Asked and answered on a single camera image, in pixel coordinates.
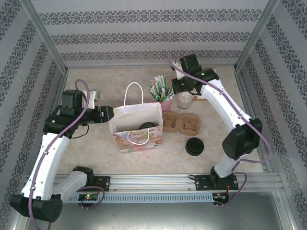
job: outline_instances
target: white paper bag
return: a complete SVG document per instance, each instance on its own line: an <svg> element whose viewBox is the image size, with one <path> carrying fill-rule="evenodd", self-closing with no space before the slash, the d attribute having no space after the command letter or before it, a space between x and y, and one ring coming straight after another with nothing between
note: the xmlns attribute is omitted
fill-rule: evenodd
<svg viewBox="0 0 307 230"><path fill-rule="evenodd" d="M142 103L126 105L128 88L137 84L142 91ZM114 117L109 121L110 131L121 152L144 151L162 146L163 119L160 103L143 103L143 89L133 82L125 93L124 106L114 109ZM140 130L145 122L156 126Z"/></svg>

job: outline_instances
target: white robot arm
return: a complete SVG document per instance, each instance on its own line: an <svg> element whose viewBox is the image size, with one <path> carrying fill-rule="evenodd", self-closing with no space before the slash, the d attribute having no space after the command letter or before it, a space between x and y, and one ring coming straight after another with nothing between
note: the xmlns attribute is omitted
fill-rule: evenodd
<svg viewBox="0 0 307 230"><path fill-rule="evenodd" d="M223 141L225 154L212 168L210 175L212 183L217 186L219 181L233 174L233 168L238 161L251 153L252 150L259 145L260 137L248 127L242 118L249 121L259 132L262 130L262 123L259 119L252 120L251 117L235 103L212 69L202 70L195 54L184 56L180 59L180 62L173 62L172 69L175 70L177 74L177 79L172 80L174 93L178 94L185 91L191 92L196 89L197 93L205 97L216 109L227 127L228 136ZM185 76L184 73L209 82L214 88L189 78ZM225 94L229 98L233 107L240 112L240 116L237 115L234 108L222 94Z"/></svg>
<svg viewBox="0 0 307 230"><path fill-rule="evenodd" d="M113 108L110 106L95 106L94 101L99 100L100 92L90 91L90 98L80 90L66 90L62 95L62 105L45 120L43 128L43 142L34 168L20 195L12 195L10 205L23 216L29 216L28 202L30 190L32 194L32 212L36 219L54 222L59 217L63 204L78 189L84 186L93 186L94 173L92 169L77 166L73 172L60 184L53 187L54 178L59 162L68 146L68 143L78 126L104 123L113 117ZM83 111L85 100L89 106L81 119L56 139L39 167L35 186L32 180L39 161L45 153L46 147L66 127L72 124Z"/></svg>

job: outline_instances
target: black cup lid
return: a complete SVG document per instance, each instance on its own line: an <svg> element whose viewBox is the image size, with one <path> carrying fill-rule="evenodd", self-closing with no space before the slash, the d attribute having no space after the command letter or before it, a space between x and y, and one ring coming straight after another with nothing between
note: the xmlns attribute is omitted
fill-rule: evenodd
<svg viewBox="0 0 307 230"><path fill-rule="evenodd" d="M152 128L152 127L155 127L155 124L152 123L152 122L145 122L144 124L142 124L140 126L140 129L144 129L144 128Z"/></svg>
<svg viewBox="0 0 307 230"><path fill-rule="evenodd" d="M186 151L193 157L200 155L203 149L203 142L198 138L191 138L186 143Z"/></svg>

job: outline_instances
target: table surface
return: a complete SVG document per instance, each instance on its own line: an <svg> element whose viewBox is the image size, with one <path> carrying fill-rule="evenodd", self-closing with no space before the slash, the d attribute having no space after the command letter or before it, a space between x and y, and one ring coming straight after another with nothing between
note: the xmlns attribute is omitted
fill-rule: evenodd
<svg viewBox="0 0 307 230"><path fill-rule="evenodd" d="M216 68L224 87L243 109L242 99L231 67ZM153 102L148 92L149 80L158 75L175 78L171 68L152 69L76 69L70 70L65 89L74 89L76 79L83 79L90 90L101 91L100 101L96 105L118 107L123 105L126 87L138 82L144 90L144 102ZM139 104L141 91L132 85L128 91L127 104ZM177 107L176 98L172 102L172 111L179 115L193 113L201 119L201 129L196 137L204 142L204 151L197 157L187 154L185 144L191 137L177 133L163 133L163 146L134 153L121 153L110 133L108 123L90 125L89 133L79 139L72 139L66 148L57 174L70 174L79 166L90 167L95 174L152 174L152 173L209 173L210 169L224 154L222 141L227 136L226 126L208 101L193 101L187 110ZM86 132L79 127L74 136ZM259 160L254 150L249 159ZM260 164L243 162L238 172L262 172Z"/></svg>

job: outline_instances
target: paper bag handle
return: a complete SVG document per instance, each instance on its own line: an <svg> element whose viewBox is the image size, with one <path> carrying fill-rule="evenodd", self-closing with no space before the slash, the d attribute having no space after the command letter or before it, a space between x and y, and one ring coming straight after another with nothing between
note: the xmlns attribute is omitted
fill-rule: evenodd
<svg viewBox="0 0 307 230"><path fill-rule="evenodd" d="M149 128L148 128L148 137L147 137L147 140L146 140L145 143L142 143L142 144L138 144L138 143L135 143L135 142L129 140L129 134L130 134L130 130L129 130L129 132L128 132L127 140L128 140L130 143L132 143L132 144L135 144L135 145L144 145L144 144L146 144L146 143L149 141Z"/></svg>
<svg viewBox="0 0 307 230"><path fill-rule="evenodd" d="M126 88L126 92L125 92L125 99L124 99L124 106L126 106L126 97L127 97L127 91L128 91L128 88L129 88L129 87L130 87L132 84L137 84L137 85L140 87L140 89L141 89L141 91L142 91L142 104L143 104L143 100L144 100L144 93L143 93L143 89L142 89L142 87L140 86L140 84L139 84L139 83L133 82L133 83L130 83L130 84L127 86L127 88Z"/></svg>

